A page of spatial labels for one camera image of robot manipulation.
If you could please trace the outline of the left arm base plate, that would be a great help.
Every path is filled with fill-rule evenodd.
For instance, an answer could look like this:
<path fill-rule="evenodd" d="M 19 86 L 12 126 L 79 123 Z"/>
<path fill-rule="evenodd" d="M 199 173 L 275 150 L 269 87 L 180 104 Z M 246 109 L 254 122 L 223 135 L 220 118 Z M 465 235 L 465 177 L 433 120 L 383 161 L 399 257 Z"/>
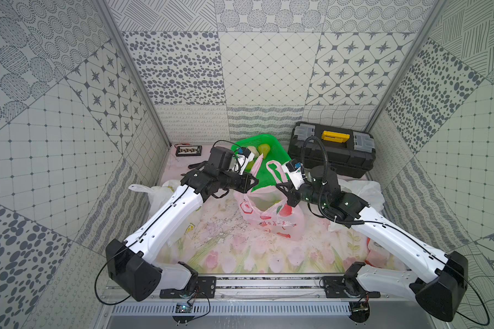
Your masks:
<path fill-rule="evenodd" d="M 215 276 L 201 276 L 185 290 L 164 289 L 160 291 L 160 299 L 188 299 L 189 297 L 215 297 L 217 278 Z"/>

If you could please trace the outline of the pink plastic bag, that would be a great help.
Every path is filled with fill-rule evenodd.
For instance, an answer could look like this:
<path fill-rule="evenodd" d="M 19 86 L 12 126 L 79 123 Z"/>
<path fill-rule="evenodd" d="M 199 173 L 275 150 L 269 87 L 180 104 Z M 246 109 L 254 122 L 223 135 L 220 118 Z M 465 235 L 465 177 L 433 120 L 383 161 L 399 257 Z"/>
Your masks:
<path fill-rule="evenodd" d="M 298 241 L 305 232 L 305 217 L 299 206 L 291 207 L 288 198 L 275 185 L 261 185 L 247 193 L 235 192 L 240 214 L 251 226 L 282 238 Z"/>

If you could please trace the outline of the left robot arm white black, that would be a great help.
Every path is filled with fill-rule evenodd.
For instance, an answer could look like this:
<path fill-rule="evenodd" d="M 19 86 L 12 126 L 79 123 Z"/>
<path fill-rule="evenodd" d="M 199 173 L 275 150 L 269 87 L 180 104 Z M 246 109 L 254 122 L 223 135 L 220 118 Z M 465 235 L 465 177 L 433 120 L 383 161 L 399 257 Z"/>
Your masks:
<path fill-rule="evenodd" d="M 248 148 L 211 148 L 209 159 L 183 176 L 173 196 L 143 226 L 124 241 L 114 239 L 107 245 L 104 269 L 109 278 L 137 302 L 156 290 L 194 294 L 197 271 L 183 262 L 161 264 L 157 255 L 188 216 L 210 197 L 217 198 L 219 190 L 247 193 L 257 186 L 258 179 L 246 172 L 254 159 Z"/>

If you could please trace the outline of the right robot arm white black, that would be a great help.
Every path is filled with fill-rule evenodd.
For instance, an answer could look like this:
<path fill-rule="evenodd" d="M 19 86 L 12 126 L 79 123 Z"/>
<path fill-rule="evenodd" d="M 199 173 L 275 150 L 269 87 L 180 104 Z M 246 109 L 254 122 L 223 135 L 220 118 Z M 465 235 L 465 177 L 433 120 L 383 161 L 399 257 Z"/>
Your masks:
<path fill-rule="evenodd" d="M 277 184 L 295 207 L 313 203 L 329 221 L 351 228 L 397 257 L 406 270 L 395 271 L 355 262 L 345 271 L 342 286 L 351 297 L 385 293 L 416 302 L 432 317 L 451 322 L 468 289 L 468 261 L 458 252 L 445 253 L 413 237 L 382 216 L 366 200 L 342 191 L 333 171 L 308 179 L 296 161 L 279 170 Z"/>

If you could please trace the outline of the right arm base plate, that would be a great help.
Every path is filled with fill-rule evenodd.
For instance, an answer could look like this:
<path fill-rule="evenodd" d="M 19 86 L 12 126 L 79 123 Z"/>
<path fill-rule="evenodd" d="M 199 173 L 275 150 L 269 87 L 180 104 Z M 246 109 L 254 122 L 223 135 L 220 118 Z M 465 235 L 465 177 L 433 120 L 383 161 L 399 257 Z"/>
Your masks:
<path fill-rule="evenodd" d="M 344 276 L 324 276 L 320 280 L 326 298 L 380 298 L 378 291 L 365 291 L 356 279 L 346 280 Z"/>

